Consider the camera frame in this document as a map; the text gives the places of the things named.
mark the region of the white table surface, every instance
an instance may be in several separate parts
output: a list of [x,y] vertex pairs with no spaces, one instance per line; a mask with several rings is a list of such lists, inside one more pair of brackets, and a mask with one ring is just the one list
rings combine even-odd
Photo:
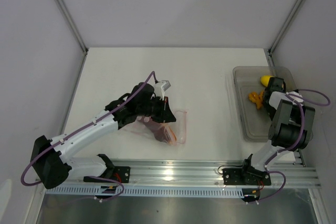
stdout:
[[[187,140],[184,145],[169,146],[118,131],[95,141],[76,156],[104,153],[111,159],[242,161],[263,143],[250,143],[243,138],[232,74],[237,66],[267,66],[264,50],[90,48],[66,133],[131,92],[155,70],[158,80],[169,80],[172,85],[166,92],[171,108],[187,110]],[[293,153],[281,161],[295,161]]]

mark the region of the plastic bag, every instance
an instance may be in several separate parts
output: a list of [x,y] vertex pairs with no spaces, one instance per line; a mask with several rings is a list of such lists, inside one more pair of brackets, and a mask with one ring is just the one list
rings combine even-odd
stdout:
[[156,123],[151,118],[138,116],[134,123],[122,129],[170,145],[184,144],[187,112],[176,110],[173,114],[176,117],[176,122],[173,123]]

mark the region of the transparent plastic container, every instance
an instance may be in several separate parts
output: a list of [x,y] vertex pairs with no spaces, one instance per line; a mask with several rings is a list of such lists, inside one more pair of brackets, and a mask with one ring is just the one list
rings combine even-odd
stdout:
[[170,145],[184,144],[186,141],[186,115],[183,110],[173,111],[176,122],[156,123],[151,118],[139,116],[134,123],[123,128],[124,131]]
[[236,100],[245,140],[249,142],[266,142],[271,119],[263,107],[257,110],[256,105],[248,99],[248,94],[265,89],[260,82],[262,76],[283,78],[288,92],[296,89],[292,74],[285,67],[236,67],[233,70]]

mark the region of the white wall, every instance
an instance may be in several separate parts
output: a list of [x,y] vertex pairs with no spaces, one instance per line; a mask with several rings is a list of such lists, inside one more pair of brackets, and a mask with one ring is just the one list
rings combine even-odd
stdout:
[[88,47],[269,48],[295,0],[65,0]]
[[0,188],[13,183],[1,223],[22,223],[33,189],[20,175],[34,140],[60,130],[82,53],[54,0],[0,0],[0,7]]
[[274,56],[276,65],[291,70],[297,87],[320,90],[333,100],[332,107],[317,108],[314,138],[304,150],[308,165],[317,168],[331,223],[336,223],[335,52],[336,1],[306,0]]

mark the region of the metal floor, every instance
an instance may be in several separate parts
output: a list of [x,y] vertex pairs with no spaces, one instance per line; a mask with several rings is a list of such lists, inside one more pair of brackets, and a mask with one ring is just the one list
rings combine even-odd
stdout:
[[[262,196],[272,192],[264,190]],[[46,195],[37,223],[317,223],[306,189],[284,189],[258,206],[246,206],[240,199],[133,196],[119,197],[102,204],[85,199],[64,205],[79,197]]]

